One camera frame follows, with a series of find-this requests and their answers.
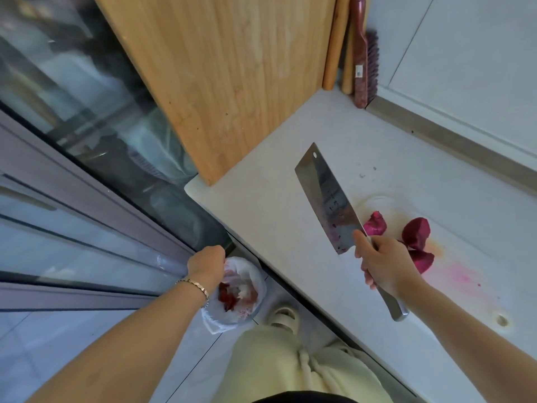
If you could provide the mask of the pale yellow trousers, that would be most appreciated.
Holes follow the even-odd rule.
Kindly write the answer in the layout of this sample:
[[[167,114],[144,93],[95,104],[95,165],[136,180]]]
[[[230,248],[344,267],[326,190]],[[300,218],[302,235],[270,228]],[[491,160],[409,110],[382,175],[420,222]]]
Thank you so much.
[[[211,403],[252,403],[278,393],[316,391],[358,403],[393,403],[362,354],[342,341],[310,353],[297,335],[261,325],[236,341]]]

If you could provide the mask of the cream slipper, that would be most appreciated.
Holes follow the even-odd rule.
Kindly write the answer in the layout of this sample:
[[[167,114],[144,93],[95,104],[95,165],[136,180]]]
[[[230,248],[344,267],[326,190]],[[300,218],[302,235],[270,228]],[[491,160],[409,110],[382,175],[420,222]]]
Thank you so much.
[[[289,305],[279,306],[270,314],[267,319],[267,325],[298,335],[300,328],[299,312]]]

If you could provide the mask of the white plastic trash bag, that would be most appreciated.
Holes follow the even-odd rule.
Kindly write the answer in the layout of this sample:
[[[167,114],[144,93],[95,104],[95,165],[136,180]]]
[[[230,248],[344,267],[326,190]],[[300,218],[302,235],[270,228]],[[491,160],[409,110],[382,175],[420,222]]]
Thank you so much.
[[[242,257],[229,257],[225,260],[225,273],[221,282],[232,286],[247,284],[258,292],[258,300],[252,311],[228,311],[218,301],[218,286],[211,293],[208,304],[202,309],[202,319],[207,330],[213,334],[221,334],[251,321],[260,310],[267,294],[267,287],[262,271],[258,266]]]

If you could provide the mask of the magenta dragon fruit peel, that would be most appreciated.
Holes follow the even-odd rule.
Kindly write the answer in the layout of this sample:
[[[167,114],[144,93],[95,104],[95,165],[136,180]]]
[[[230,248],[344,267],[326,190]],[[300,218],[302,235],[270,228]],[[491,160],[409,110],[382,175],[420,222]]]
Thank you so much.
[[[425,273],[430,267],[432,267],[435,256],[433,253],[426,252],[424,250],[409,250],[409,255],[413,261],[414,266],[422,275]]]

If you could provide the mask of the red-handled bristle brush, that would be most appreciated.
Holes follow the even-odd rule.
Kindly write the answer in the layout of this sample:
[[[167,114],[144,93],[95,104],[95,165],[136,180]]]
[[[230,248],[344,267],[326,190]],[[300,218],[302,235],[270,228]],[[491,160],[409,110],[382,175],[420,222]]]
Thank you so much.
[[[379,38],[367,30],[367,0],[351,0],[353,25],[354,104],[365,109],[376,97],[379,76]]]

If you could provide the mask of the person's left forearm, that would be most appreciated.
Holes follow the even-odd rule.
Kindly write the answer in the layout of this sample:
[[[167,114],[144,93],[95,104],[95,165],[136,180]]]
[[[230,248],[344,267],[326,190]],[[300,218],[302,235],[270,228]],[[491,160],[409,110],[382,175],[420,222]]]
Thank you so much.
[[[89,345],[25,403],[149,403],[206,289],[191,279],[132,313]]]

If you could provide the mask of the thin wooden rolling pin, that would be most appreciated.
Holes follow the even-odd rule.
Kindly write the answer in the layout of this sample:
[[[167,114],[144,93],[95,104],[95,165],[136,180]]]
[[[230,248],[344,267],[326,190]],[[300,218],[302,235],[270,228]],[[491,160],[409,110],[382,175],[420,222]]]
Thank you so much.
[[[347,31],[346,51],[344,59],[343,74],[341,80],[341,91],[346,95],[353,94],[354,80],[353,80],[353,42],[354,42],[354,19],[349,18],[349,25]]]

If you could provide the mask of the white plastic cutting board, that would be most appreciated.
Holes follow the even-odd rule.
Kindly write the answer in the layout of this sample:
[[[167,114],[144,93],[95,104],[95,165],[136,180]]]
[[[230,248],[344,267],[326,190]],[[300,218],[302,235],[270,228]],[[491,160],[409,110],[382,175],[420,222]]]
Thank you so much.
[[[467,313],[521,349],[537,348],[537,313],[505,264],[467,242],[431,216],[390,196],[370,196],[358,205],[357,214],[368,219],[378,210],[387,223],[385,236],[402,239],[404,226],[423,217],[431,228],[425,251],[434,254],[424,279]]]

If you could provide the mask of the large wooden cutting board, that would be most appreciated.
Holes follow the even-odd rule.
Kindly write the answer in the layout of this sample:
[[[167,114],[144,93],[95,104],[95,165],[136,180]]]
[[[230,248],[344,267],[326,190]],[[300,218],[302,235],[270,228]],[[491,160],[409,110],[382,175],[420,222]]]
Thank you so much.
[[[95,0],[209,186],[319,89],[336,0]]]

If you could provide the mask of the steel cleaver knife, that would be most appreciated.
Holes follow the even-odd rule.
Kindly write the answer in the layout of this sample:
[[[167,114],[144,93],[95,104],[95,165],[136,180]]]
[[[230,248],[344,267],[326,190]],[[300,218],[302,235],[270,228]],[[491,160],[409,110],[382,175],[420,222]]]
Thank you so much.
[[[337,254],[342,255],[355,245],[353,233],[356,230],[361,231],[362,236],[378,250],[316,143],[312,143],[300,159],[295,173]]]

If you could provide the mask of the red fruit peel scraps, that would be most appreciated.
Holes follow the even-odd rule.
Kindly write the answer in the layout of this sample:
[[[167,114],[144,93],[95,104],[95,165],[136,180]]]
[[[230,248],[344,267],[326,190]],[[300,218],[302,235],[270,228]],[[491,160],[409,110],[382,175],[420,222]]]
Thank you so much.
[[[258,292],[247,284],[232,286],[221,282],[218,285],[218,301],[224,311],[252,311],[258,300]]]

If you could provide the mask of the small pink dragon fruit peel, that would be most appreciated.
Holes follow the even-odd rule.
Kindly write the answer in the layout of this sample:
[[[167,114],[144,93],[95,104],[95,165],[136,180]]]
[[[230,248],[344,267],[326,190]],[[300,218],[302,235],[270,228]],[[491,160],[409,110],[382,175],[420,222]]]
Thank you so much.
[[[363,228],[368,236],[381,236],[387,230],[387,223],[380,211],[375,210],[363,225]]]

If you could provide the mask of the grey door frame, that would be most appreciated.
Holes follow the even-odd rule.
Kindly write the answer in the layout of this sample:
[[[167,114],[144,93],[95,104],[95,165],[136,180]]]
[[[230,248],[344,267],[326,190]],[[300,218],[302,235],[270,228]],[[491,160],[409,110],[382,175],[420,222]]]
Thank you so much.
[[[192,253],[0,110],[0,312],[137,310]]]

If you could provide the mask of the person's right hand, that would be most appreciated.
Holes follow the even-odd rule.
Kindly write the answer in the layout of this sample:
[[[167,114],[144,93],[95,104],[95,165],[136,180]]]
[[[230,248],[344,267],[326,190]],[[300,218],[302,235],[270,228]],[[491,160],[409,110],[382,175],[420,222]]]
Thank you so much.
[[[361,270],[370,289],[379,287],[399,300],[426,286],[406,247],[390,237],[368,236],[368,256],[361,261]]]

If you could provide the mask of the thick wooden rolling pin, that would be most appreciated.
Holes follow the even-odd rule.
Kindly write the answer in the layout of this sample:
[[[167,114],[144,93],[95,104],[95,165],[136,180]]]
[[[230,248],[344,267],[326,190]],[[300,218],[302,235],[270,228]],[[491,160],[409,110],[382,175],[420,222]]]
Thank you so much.
[[[322,83],[324,90],[332,90],[336,82],[349,9],[350,0],[336,0]]]

